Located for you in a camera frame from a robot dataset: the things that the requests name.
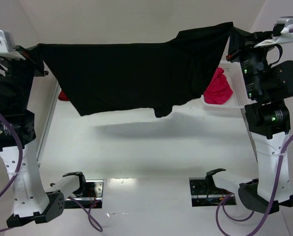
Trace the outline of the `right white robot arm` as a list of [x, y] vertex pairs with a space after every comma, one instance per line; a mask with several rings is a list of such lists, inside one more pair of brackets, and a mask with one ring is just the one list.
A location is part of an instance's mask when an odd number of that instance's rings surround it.
[[227, 61], [239, 62], [247, 96], [245, 116], [255, 143], [259, 176], [242, 178], [225, 169], [207, 172], [210, 192], [225, 189], [248, 210], [272, 214], [280, 206], [293, 207], [286, 144], [291, 129], [285, 99], [293, 97], [293, 60], [267, 62], [282, 43], [271, 31], [249, 33], [238, 28], [230, 34]]

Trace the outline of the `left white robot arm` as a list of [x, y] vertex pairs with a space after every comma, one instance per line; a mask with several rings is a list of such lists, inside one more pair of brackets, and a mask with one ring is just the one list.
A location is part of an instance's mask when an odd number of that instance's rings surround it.
[[37, 161], [34, 113], [27, 109], [34, 77], [48, 73], [40, 55], [21, 46], [0, 48], [0, 157], [4, 162], [14, 195], [9, 229], [50, 222], [59, 217], [66, 199], [85, 188], [82, 172], [67, 173], [45, 191]]

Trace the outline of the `black t-shirt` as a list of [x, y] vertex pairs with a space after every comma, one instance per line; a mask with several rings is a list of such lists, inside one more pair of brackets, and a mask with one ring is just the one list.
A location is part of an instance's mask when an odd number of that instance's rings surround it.
[[162, 118], [216, 86], [223, 52], [248, 35], [226, 22], [180, 31], [167, 42], [40, 43], [28, 52], [48, 66], [81, 116], [149, 108]]

